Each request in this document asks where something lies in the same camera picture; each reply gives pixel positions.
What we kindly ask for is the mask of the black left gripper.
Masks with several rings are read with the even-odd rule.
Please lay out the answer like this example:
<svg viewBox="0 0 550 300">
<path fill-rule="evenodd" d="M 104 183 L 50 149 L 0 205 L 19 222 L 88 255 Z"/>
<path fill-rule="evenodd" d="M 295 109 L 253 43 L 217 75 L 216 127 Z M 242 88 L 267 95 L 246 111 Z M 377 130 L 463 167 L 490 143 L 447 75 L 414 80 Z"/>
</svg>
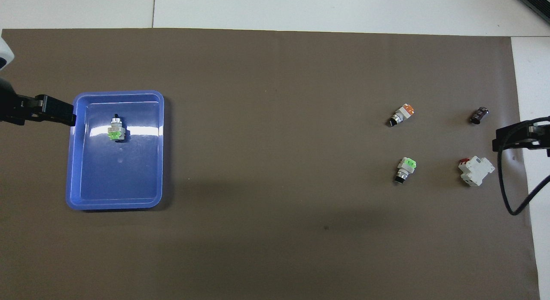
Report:
<svg viewBox="0 0 550 300">
<path fill-rule="evenodd" d="M 50 121 L 58 122 L 66 126 L 75 126 L 76 115 L 74 106 L 67 102 L 53 98 L 48 95 L 37 95 L 29 97 L 17 95 L 12 85 L 0 79 L 0 121 L 19 124 L 18 119 L 11 116 L 16 106 L 16 118 L 22 121 Z"/>
</svg>

